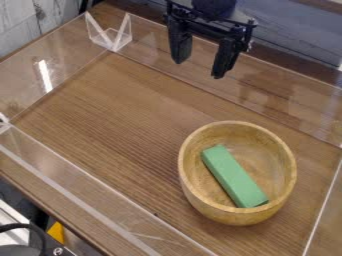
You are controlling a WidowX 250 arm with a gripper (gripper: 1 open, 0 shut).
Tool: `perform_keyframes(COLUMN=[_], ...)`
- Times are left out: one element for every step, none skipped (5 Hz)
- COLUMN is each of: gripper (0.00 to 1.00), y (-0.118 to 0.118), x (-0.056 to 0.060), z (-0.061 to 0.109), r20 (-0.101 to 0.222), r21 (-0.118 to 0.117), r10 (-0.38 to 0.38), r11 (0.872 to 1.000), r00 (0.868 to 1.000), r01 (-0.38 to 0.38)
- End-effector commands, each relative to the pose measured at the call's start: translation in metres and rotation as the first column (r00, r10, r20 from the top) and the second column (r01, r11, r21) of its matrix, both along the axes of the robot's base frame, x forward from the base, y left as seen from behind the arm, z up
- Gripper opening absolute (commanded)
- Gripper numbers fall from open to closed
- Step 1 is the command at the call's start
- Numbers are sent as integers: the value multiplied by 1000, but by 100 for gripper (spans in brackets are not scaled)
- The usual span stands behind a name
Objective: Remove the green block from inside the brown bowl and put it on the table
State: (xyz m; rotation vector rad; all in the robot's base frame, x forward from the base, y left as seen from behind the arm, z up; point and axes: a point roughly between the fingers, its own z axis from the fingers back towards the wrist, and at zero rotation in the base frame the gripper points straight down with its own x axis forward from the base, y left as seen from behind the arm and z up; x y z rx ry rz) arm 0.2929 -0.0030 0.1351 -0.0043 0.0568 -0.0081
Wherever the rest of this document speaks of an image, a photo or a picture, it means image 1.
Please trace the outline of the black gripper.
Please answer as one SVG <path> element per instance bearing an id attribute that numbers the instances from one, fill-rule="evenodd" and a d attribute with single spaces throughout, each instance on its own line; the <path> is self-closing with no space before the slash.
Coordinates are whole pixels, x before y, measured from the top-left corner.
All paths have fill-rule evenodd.
<path id="1" fill-rule="evenodd" d="M 177 64 L 182 64 L 191 55 L 190 24 L 210 31 L 229 31 L 238 27 L 247 33 L 253 33 L 258 26 L 255 19 L 238 9 L 238 0 L 166 0 L 166 16 L 170 51 Z M 239 40 L 229 37 L 221 40 L 211 71 L 215 79 L 223 78 L 234 68 L 242 49 L 243 43 Z"/>

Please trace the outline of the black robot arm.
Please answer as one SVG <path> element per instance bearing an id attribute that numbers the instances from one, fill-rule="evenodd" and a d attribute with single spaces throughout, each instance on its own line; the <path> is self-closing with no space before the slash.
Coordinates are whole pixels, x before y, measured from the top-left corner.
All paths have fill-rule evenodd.
<path id="1" fill-rule="evenodd" d="M 166 0 L 165 21 L 171 58 L 182 64 L 193 54 L 193 37 L 218 43 L 211 76 L 225 77 L 239 54 L 251 48 L 255 19 L 237 9 L 238 0 Z"/>

